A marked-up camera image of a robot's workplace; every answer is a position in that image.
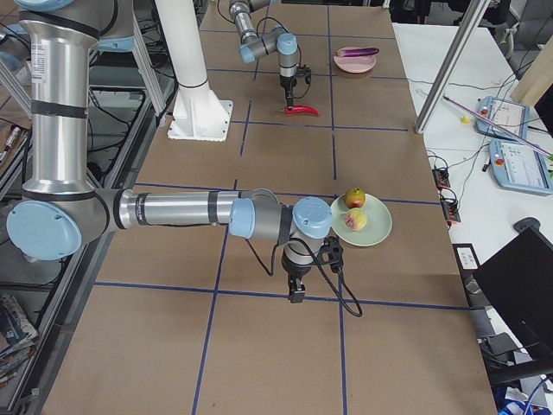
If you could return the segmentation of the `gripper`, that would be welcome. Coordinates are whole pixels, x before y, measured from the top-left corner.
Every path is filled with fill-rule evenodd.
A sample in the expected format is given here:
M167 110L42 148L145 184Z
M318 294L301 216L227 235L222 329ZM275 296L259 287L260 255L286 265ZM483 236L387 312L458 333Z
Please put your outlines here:
M306 289L302 277L315 264L321 246L322 239L291 236L284 247L281 262L283 269L289 275L288 299L291 303L301 303L303 301Z
M286 107L292 108L294 106L294 88L297 85L297 79L296 75L291 76L279 76L280 80L280 86L284 89L285 92L285 100L286 100Z

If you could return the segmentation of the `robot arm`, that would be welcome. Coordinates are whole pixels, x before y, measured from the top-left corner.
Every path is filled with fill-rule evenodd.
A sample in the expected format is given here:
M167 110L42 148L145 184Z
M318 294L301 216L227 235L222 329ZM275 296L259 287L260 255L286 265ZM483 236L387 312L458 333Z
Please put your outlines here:
M62 259L104 233L133 226L197 227L227 225L231 235L284 246L289 301L305 295L303 276L331 250L326 241L332 215L326 202L306 197L294 206L280 203L267 189L246 192L134 193L97 190L87 181L86 153L89 54L101 48L129 51L137 46L133 1L15 1L20 24L30 37L33 125L32 176L7 218L13 244L31 258ZM275 1L229 1L231 23L240 36L245 63L277 52L285 112L295 110L299 67L296 37L282 25L257 35L251 13ZM175 71L176 102L168 129L171 139L226 140L233 103L219 100L209 86L193 1L156 1ZM259 264L261 259L250 245Z
M253 25L251 14L268 7L272 1L230 1L229 16L236 26L240 47L239 53L245 64L259 61L270 54L278 54L280 85L284 90L285 111L294 106L294 87L299 69L300 51L296 36L281 23L266 35L261 35Z

